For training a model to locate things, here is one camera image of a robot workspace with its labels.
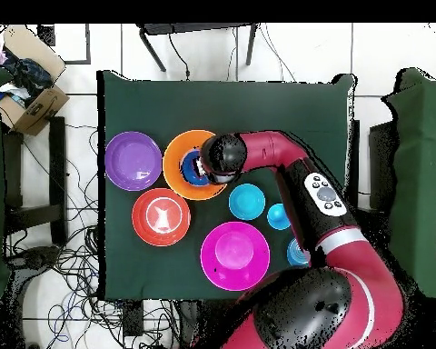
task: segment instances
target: green table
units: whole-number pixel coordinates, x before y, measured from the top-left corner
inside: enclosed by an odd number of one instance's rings
[[[162,151],[178,134],[205,129],[215,134],[258,130],[292,131],[307,142],[344,184],[348,133],[348,95],[353,77],[334,84],[219,83],[128,81],[99,73],[104,97],[105,145],[123,131],[153,138]],[[268,274],[289,266],[290,230],[273,230],[266,221],[270,205],[280,203],[273,173],[258,170],[239,183],[258,185],[266,195],[264,213],[250,223],[271,249]],[[185,238],[169,247],[154,247],[134,232],[131,212],[141,192],[126,192],[105,178],[106,299],[226,299],[240,293],[215,287],[203,274],[200,248],[218,224],[235,220],[228,209],[231,184],[215,198],[188,201],[192,222]],[[152,186],[168,187],[161,176]]]

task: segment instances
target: pink plate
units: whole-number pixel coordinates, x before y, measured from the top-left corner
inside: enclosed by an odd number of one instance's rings
[[[251,224],[227,222],[206,236],[200,262],[207,278],[219,288],[247,290],[265,276],[270,265],[270,247]]]

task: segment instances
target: blue cup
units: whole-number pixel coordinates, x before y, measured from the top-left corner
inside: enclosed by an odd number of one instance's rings
[[[240,184],[229,195],[229,209],[236,218],[252,221],[265,209],[265,195],[254,184]]]
[[[300,267],[309,266],[307,257],[301,250],[299,244],[297,244],[295,238],[287,246],[287,260],[291,266],[300,266]]]
[[[291,226],[282,204],[274,204],[270,207],[266,218],[268,219],[268,224],[276,230],[284,230]]]

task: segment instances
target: orange bowl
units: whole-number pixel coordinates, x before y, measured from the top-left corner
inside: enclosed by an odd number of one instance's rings
[[[193,201],[203,201],[218,195],[225,184],[208,184],[194,186],[187,182],[181,173],[181,164],[184,157],[192,150],[200,150],[203,142],[214,136],[214,133],[205,130],[186,131],[170,142],[163,156],[163,176],[170,188],[183,198]]]

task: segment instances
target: purple plate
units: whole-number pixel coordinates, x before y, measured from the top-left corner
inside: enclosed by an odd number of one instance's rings
[[[145,134],[120,133],[106,147],[105,171],[108,178],[124,190],[144,190],[154,184],[162,172],[162,152]]]

